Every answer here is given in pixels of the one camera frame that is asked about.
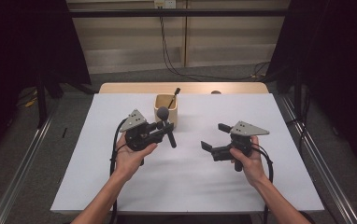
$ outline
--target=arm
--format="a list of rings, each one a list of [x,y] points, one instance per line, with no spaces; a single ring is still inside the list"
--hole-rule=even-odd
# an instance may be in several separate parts
[[[124,134],[117,142],[117,148],[125,144]],[[123,185],[132,178],[141,161],[149,155],[157,145],[150,144],[144,150],[133,151],[127,146],[122,147],[117,155],[117,168],[99,193],[89,205],[74,219],[78,223],[102,223],[112,204],[117,200]]]
[[[251,142],[258,145],[257,136],[252,136]],[[231,148],[230,152],[243,163],[243,171],[246,178],[263,197],[278,223],[309,223],[266,177],[259,152],[253,151],[250,157],[246,157],[236,148]]]

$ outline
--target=gray floor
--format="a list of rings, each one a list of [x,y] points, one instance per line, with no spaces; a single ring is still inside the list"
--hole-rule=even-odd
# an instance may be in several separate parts
[[[197,74],[225,78],[248,77],[254,73],[254,66],[217,66],[177,69],[183,74]],[[203,81],[233,81],[229,79],[195,77]],[[167,69],[153,71],[138,71],[128,73],[92,75],[93,81],[90,88],[98,90],[105,82],[114,81],[193,81],[190,78],[174,75]],[[246,78],[235,81],[256,81],[257,78]],[[276,94],[275,83],[268,83],[270,92],[275,93],[277,103],[282,106],[281,95]],[[79,92],[69,86],[63,85],[64,97],[57,103],[58,108],[51,121],[48,132],[35,155],[31,169],[21,185],[21,190],[15,197],[10,208],[6,223],[64,223],[73,217],[55,214],[50,211],[50,206],[64,176],[72,151],[78,140],[83,121],[92,102],[92,96]],[[49,99],[49,105],[55,101]],[[36,133],[37,107],[18,106],[15,116],[6,134],[0,141],[0,199],[21,164],[27,148]],[[288,126],[293,140],[298,144],[299,134],[293,125]],[[355,213],[357,214],[357,159],[350,150],[345,139],[336,136],[329,119],[318,107],[317,102],[311,101],[308,112],[307,129],[321,151],[336,181],[348,196]],[[346,223],[340,215],[334,198],[330,195],[314,162],[307,151],[303,150],[305,164],[321,198],[332,211],[338,223]],[[332,216],[327,211],[310,214],[316,223],[334,223]],[[253,223],[261,223],[258,214],[252,214]],[[128,217],[129,223],[239,223],[238,216],[203,216],[203,217]],[[269,223],[276,221],[269,216]]]

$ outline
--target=white table surface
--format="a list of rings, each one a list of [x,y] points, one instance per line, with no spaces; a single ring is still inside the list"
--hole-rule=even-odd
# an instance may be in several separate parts
[[[156,94],[96,94],[51,211],[83,210],[109,177],[114,134],[119,123],[138,109],[154,122]],[[218,123],[239,120],[270,132],[259,136],[274,168],[274,185],[298,210],[323,210],[293,139],[272,94],[180,94],[177,147],[167,136],[145,159],[118,198],[121,214],[248,213],[264,202],[242,172],[229,161],[214,161],[201,141],[214,147],[230,142]],[[263,158],[264,169],[267,164]]]

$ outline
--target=table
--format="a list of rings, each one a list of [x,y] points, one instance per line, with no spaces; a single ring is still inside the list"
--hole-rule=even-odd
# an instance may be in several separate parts
[[[165,139],[146,158],[145,165],[125,185],[118,198],[119,214],[263,211],[262,198],[247,183],[244,175],[235,172],[229,161],[213,161],[209,153],[200,148],[201,140],[216,147],[228,144],[229,135],[219,131],[217,124],[234,125],[240,118],[271,132],[268,136],[260,136],[260,144],[274,162],[274,184],[283,196],[299,210],[323,209],[275,100],[267,93],[264,84],[183,82],[103,85],[100,92],[126,93],[94,96],[51,210],[59,213],[83,210],[107,181],[113,134],[121,119],[131,113],[134,106],[138,106],[146,119],[152,119],[153,112],[148,108],[152,108],[155,92],[174,92],[177,87],[181,88],[178,127],[174,131],[178,147],[171,148]],[[223,94],[194,94],[212,91]]]
[[[131,82],[105,83],[99,93],[171,93],[181,88],[180,93],[268,93],[261,82]]]

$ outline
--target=hand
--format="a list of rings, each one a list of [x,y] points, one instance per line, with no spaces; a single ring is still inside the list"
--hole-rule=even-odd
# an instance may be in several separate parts
[[[252,136],[251,142],[256,144],[253,145],[253,147],[258,148],[257,136]],[[242,162],[243,172],[253,187],[256,187],[257,183],[266,178],[263,163],[261,161],[261,154],[259,152],[252,151],[250,157],[246,157],[239,149],[236,148],[231,148],[230,152],[237,160]]]
[[[141,161],[157,147],[156,143],[152,143],[141,151],[133,151],[126,146],[125,133],[123,133],[117,142],[116,149],[119,150],[114,174],[122,175],[125,181],[130,180],[140,166]]]

